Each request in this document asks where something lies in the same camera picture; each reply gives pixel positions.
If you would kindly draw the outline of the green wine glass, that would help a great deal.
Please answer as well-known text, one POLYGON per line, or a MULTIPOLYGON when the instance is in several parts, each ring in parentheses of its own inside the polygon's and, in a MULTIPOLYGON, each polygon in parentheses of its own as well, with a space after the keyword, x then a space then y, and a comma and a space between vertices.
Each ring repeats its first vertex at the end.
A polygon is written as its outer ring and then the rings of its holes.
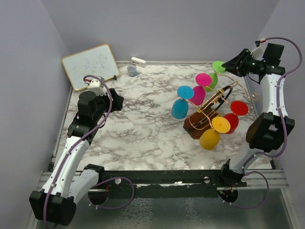
POLYGON ((222 67, 222 65, 224 64, 224 62, 222 61, 215 61, 212 64, 212 69, 213 69, 213 73, 208 73, 209 76, 212 79, 212 82, 209 86, 205 87, 205 91, 206 92, 211 92, 217 85, 218 83, 218 73, 225 73, 226 70, 224 67, 222 67))

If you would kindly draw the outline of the magenta wine glass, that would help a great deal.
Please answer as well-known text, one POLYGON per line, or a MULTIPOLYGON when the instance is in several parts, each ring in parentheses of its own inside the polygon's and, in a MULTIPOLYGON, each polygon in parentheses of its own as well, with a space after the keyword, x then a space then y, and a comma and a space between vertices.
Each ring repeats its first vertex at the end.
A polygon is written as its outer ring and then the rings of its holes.
POLYGON ((212 78, 206 73, 199 73, 195 77, 197 86, 193 88, 194 96, 190 99, 195 105, 201 105, 205 99, 205 87, 212 83, 212 78))

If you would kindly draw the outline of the blue wine glass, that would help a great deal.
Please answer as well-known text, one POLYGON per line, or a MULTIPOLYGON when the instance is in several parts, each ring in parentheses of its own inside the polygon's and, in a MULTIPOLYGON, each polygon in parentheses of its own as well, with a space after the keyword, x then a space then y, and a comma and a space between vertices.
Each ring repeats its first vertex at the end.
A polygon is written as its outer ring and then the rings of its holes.
POLYGON ((188 100, 193 98, 194 91, 189 86, 180 86, 177 90, 178 99, 174 102, 171 114, 175 119, 184 119, 187 116, 188 100))

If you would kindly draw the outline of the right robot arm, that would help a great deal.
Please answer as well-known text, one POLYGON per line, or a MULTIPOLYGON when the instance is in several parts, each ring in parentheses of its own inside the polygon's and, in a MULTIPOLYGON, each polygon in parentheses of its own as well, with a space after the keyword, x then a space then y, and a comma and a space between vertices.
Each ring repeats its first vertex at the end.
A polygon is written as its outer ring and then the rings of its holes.
POLYGON ((285 109, 285 68, 279 65, 283 50, 284 46, 269 43, 262 60, 255 59, 253 52, 243 49, 235 58, 222 64, 227 72, 239 77, 249 73, 258 75, 263 93, 262 113, 247 130, 247 145, 222 166, 219 181, 225 187, 240 183, 246 169, 259 156, 271 157, 271 151, 286 146, 287 137, 295 126, 285 109))

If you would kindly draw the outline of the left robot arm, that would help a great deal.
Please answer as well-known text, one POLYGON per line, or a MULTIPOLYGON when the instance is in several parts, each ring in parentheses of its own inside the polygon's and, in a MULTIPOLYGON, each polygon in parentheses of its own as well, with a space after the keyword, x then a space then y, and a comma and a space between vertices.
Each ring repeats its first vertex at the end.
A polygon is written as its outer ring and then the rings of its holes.
POLYGON ((104 95, 85 91, 79 95, 78 112, 68 128, 61 157, 51 176, 40 191, 33 191, 29 202, 38 220, 68 226, 76 212, 76 206, 91 187, 105 184, 103 167, 89 166, 78 178, 74 178, 80 160, 91 145, 100 124, 109 113, 122 109, 124 98, 110 88, 104 95))

